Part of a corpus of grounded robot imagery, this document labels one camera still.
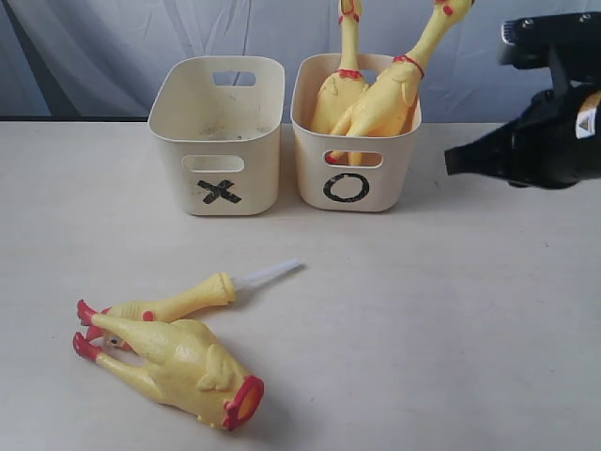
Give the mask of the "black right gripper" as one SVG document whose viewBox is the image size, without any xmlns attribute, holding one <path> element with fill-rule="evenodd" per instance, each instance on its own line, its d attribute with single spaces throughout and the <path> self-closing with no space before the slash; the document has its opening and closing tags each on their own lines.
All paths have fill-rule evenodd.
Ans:
<svg viewBox="0 0 601 451">
<path fill-rule="evenodd" d="M 600 178 L 600 89 L 547 90 L 517 122 L 443 152 L 449 176 L 510 179 L 517 188 L 566 189 Z"/>
</svg>

